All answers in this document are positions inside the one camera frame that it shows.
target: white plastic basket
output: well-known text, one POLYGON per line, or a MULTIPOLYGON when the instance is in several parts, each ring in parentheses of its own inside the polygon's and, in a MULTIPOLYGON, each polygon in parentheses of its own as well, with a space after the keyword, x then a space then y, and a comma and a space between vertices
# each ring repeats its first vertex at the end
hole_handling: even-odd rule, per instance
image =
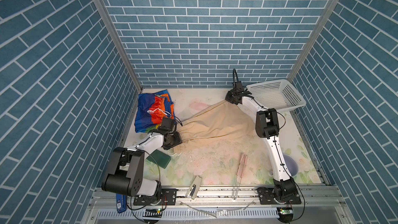
POLYGON ((285 79, 251 84, 247 89, 256 101, 278 112, 288 112, 306 104, 297 89, 285 79))

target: wire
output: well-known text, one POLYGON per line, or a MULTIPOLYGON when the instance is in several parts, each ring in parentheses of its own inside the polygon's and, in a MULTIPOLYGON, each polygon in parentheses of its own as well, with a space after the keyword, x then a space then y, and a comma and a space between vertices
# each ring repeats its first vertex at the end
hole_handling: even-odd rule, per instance
POLYGON ((165 195, 163 195, 163 196, 164 196, 164 203, 165 203, 165 205, 164 205, 164 209, 162 209, 162 211, 165 211, 165 210, 166 210, 166 207, 167 207, 167 198, 166 198, 165 195))
POLYGON ((210 211, 201 210, 201 209, 197 209, 197 208, 191 207, 191 206, 189 206, 188 204, 186 204, 185 202, 182 202, 182 201, 180 201, 180 203, 184 204, 185 206, 188 206, 188 207, 192 208, 193 210, 196 210, 196 211, 198 211, 198 212, 202 212, 202 213, 204 213, 204 214, 208 214, 208 215, 210 215, 210 216, 212 216, 212 217, 214 217, 214 218, 217 218, 217 215, 216 215, 216 214, 213 214, 213 213, 210 212, 210 211))
POLYGON ((235 82, 238 82, 238 81, 239 81, 239 79, 238 79, 238 73, 236 72, 236 69, 235 69, 235 68, 232 70, 232 80, 234 81, 234 85, 235 85, 235 82))
POLYGON ((283 114, 281 114, 280 112, 276 112, 277 114, 279 114, 279 115, 281 115, 282 117, 283 117, 283 119, 285 120, 285 122, 283 123, 283 126, 282 127, 284 127, 285 125, 286 125, 286 118, 285 118, 285 116, 283 116, 283 114))
MULTIPOLYGON (((259 107, 261 107, 262 109, 268 110, 267 108, 265 108, 264 106, 262 106, 259 102, 257 102, 253 96, 251 96, 251 95, 245 95, 245 96, 251 98, 252 100, 254 100, 254 102, 256 102, 256 104, 259 105, 259 107)), ((286 118, 285 118, 285 116, 283 116, 283 114, 281 114, 280 112, 277 111, 276 113, 279 114, 279 115, 281 115, 281 116, 283 117, 283 120, 285 121, 285 122, 283 123, 283 125, 282 125, 281 127, 279 127, 279 130, 280 130, 280 129, 282 129, 282 127, 284 127, 284 126, 286 125, 286 118)))
POLYGON ((134 214, 134 212, 133 212, 133 210, 134 210, 134 211, 135 211, 135 210, 140 210, 140 209, 143 209, 145 206, 142 206, 142 207, 137 208, 137 209, 132 209, 132 208, 129 206, 129 204, 127 203, 127 207, 131 210, 132 215, 133 215, 137 220, 139 220, 140 222, 146 223, 143 219, 142 219, 142 220, 141 220, 141 219, 138 219, 138 217, 135 216, 135 214, 134 214))
POLYGON ((182 122, 181 122, 181 120, 176 116, 176 115, 174 115, 174 117, 176 118, 176 119, 178 119, 178 122, 180 123, 180 125, 182 126, 182 122))
POLYGON ((301 192, 301 189, 300 189, 300 187, 298 186, 298 184, 295 182, 295 180, 293 179, 293 177, 287 172, 287 170, 286 170, 286 168, 285 168, 285 164, 284 163, 282 163, 282 159, 281 159, 281 155, 279 154, 279 150, 278 150, 278 147, 276 146, 276 140, 275 140, 275 137, 276 136, 274 136, 274 143, 275 143, 275 148, 276 148, 276 151, 278 152, 278 157, 279 157, 279 160, 281 161, 281 166, 283 167, 283 169, 285 170, 285 172, 286 172, 286 174, 293 180, 293 182, 295 183, 295 185, 297 186, 297 188, 298 188, 298 190, 300 191, 300 193, 301 193, 301 196, 302 196, 302 200, 304 201, 304 208, 302 209, 302 212, 301 212, 301 215, 297 218, 297 219, 294 219, 294 220, 291 220, 290 222, 292 222, 292 221, 295 221, 295 220, 298 220, 298 219, 300 219, 301 217, 302 217, 302 215, 304 214, 304 211, 305 211, 305 198, 304 198, 304 195, 302 194, 302 192, 301 192))

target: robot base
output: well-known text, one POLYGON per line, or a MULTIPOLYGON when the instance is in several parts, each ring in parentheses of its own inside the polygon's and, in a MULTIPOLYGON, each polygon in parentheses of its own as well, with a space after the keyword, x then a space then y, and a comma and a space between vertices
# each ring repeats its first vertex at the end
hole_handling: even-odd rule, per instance
POLYGON ((176 205, 177 189, 162 189, 160 183, 158 184, 157 192, 153 196, 136 196, 134 197, 134 206, 149 206, 151 204, 162 205, 161 197, 165 196, 167 205, 176 205))
MULTIPOLYGON (((283 204, 285 202, 278 202, 275 200, 274 188, 266 188, 266 187, 259 187, 257 188, 257 193, 260 199, 261 205, 270 205, 270 204, 283 204)), ((292 196, 290 199, 290 204, 301 204, 300 196, 297 194, 296 196, 292 196)))

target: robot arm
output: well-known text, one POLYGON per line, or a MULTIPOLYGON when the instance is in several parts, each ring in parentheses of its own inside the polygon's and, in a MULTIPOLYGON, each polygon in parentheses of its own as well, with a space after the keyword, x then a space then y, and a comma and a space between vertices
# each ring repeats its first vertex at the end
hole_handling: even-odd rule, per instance
POLYGON ((242 82, 238 81, 236 70, 232 74, 234 78, 233 89, 228 91, 225 100, 232 104, 242 104, 249 111, 246 112, 256 124, 257 135, 266 143, 269 151, 273 170, 274 195, 275 200, 284 203, 297 197, 298 191, 296 184, 291 177, 291 173, 285 166, 285 158, 282 155, 279 144, 279 123, 277 111, 274 108, 266 108, 258 103, 251 92, 245 90, 242 82))
POLYGON ((163 117, 162 124, 137 144, 126 148, 117 147, 113 150, 101 183, 102 190, 131 197, 149 196, 149 203, 158 201, 161 183, 143 178, 144 159, 160 147, 168 150, 181 142, 180 134, 176 131, 175 120, 163 117), (127 164, 129 164, 127 171, 120 169, 120 166, 127 164))

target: white drawstring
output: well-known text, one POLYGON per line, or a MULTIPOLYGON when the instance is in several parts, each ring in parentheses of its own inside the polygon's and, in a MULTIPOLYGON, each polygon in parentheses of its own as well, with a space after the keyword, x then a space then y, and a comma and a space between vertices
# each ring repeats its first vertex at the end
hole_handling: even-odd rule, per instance
POLYGON ((154 110, 148 110, 147 113, 155 113, 156 110, 161 111, 161 112, 162 112, 164 115, 166 115, 166 116, 172 116, 171 113, 169 113, 169 112, 167 112, 167 111, 163 111, 163 110, 160 109, 160 108, 156 108, 156 109, 154 109, 154 110))

